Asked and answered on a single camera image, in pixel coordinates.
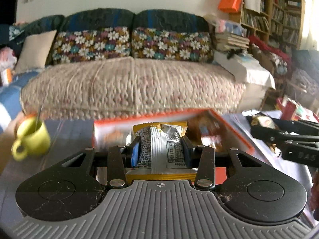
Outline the person's left hand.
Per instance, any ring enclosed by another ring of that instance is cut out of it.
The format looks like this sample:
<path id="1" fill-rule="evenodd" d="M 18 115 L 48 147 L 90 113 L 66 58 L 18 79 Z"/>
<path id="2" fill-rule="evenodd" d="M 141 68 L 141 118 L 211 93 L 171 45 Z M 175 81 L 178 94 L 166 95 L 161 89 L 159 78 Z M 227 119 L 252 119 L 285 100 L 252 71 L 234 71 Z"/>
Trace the person's left hand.
<path id="1" fill-rule="evenodd" d="M 309 200 L 309 209 L 315 211 L 314 218 L 318 220 L 318 170 L 312 178 L 311 197 Z"/>

